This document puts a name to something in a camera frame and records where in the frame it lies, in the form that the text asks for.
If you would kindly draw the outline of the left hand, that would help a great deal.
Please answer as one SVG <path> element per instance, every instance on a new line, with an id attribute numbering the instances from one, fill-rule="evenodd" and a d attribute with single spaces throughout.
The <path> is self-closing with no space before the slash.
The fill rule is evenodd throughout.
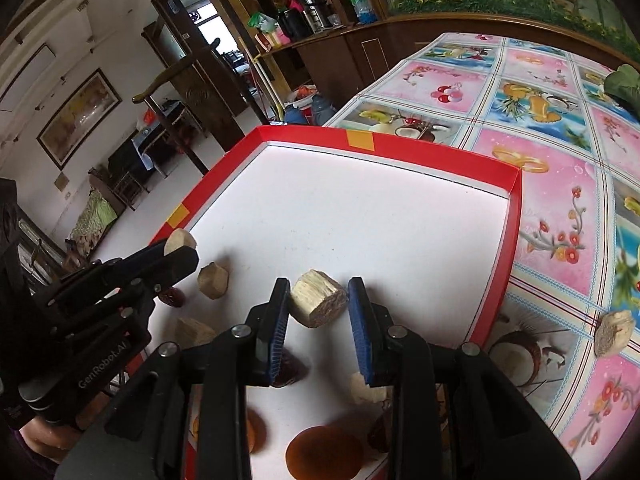
<path id="1" fill-rule="evenodd" d="M 37 416 L 20 429 L 20 435 L 32 452 L 59 464 L 110 401 L 105 393 L 99 393 L 76 417 L 72 426 L 53 426 Z"/>

